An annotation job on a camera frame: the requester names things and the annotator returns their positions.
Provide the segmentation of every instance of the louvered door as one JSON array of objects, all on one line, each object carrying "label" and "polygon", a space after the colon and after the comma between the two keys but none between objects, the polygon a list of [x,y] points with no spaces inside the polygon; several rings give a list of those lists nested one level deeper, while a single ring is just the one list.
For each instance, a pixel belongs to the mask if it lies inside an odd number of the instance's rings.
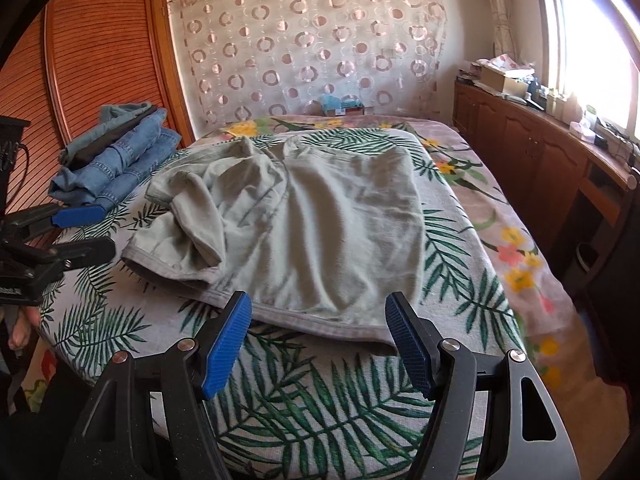
[{"label": "louvered door", "polygon": [[[103,104],[167,102],[150,0],[52,0],[46,61],[53,104],[70,138],[97,124]],[[175,129],[171,110],[169,127]]]},{"label": "louvered door", "polygon": [[[34,20],[0,70],[0,115],[31,121],[22,142],[30,152],[30,169],[24,187],[8,211],[45,202],[49,179],[58,170],[62,139],[54,124],[42,68],[42,15]],[[11,176],[8,197],[20,183],[26,159],[20,151]]]}]

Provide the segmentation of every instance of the bed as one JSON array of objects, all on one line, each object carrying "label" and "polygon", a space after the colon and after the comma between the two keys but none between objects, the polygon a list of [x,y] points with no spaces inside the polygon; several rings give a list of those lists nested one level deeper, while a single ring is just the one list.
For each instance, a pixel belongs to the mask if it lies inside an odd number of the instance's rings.
[{"label": "bed", "polygon": [[[444,124],[386,116],[263,118],[198,143],[248,135],[263,147],[300,131],[311,142],[360,153],[401,143],[412,152],[417,183],[441,186],[455,199],[457,216],[425,209],[431,319],[473,351],[500,355],[526,341],[567,424],[583,476],[595,478],[626,438],[624,393],[596,377],[569,297],[478,156]],[[135,230],[162,212],[144,198],[146,184],[104,222],[68,230],[60,241],[111,235],[121,251]],[[475,276],[472,294],[465,276]],[[169,297],[116,261],[67,273],[47,291],[41,313],[42,335],[57,354],[94,380],[117,349],[163,352],[195,334],[217,309]],[[463,476],[478,462],[483,401],[478,394]],[[594,402],[610,408],[594,410]],[[387,346],[329,342],[253,323],[228,385],[207,409],[226,462],[251,476],[390,479],[408,469],[431,403],[412,389]],[[152,411],[156,431],[166,434],[160,395]],[[598,428],[597,442],[590,437],[600,419],[607,424]]]}]

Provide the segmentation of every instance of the pink flower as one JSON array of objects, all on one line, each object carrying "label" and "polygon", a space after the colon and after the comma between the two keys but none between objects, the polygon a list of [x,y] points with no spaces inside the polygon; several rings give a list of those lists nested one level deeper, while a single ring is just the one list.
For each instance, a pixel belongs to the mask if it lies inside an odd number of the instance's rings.
[{"label": "pink flower", "polygon": [[549,298],[545,298],[542,294],[540,294],[540,301],[542,302],[542,308],[547,314],[553,314],[556,311],[554,302]]},{"label": "pink flower", "polygon": [[518,247],[514,244],[498,245],[498,259],[514,267],[524,259],[524,256],[518,252]]}]

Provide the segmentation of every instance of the silver bolt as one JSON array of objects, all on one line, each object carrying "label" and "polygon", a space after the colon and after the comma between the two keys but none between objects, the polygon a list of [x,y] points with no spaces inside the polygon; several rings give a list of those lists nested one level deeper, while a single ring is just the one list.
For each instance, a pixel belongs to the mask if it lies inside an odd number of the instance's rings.
[{"label": "silver bolt", "polygon": [[516,361],[517,363],[523,363],[524,361],[527,360],[527,355],[519,348],[514,348],[513,350],[510,350],[509,357],[513,361]]},{"label": "silver bolt", "polygon": [[445,350],[449,350],[450,352],[455,352],[456,350],[460,350],[460,342],[453,338],[447,337],[446,339],[442,340],[442,347]]},{"label": "silver bolt", "polygon": [[126,361],[127,357],[129,357],[129,354],[125,350],[118,350],[113,357],[111,357],[111,361],[116,364],[120,364]]},{"label": "silver bolt", "polygon": [[189,350],[193,350],[194,346],[196,346],[196,342],[190,337],[187,337],[185,339],[180,339],[180,341],[178,341],[178,350],[181,350],[183,352],[188,352]]}]

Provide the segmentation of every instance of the wardrobe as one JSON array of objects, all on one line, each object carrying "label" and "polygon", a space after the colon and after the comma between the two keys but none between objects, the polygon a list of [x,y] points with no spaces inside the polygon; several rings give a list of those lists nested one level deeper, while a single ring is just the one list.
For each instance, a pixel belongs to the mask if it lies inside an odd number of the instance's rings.
[{"label": "wardrobe", "polygon": [[[22,138],[30,164],[8,211],[50,201],[60,148],[97,124],[103,104],[151,101],[167,108],[165,125],[182,146],[194,141],[177,73],[160,55],[173,47],[157,33],[165,18],[152,1],[51,0],[17,43],[0,70],[0,114],[31,121]],[[20,152],[9,197],[25,167]]]}]

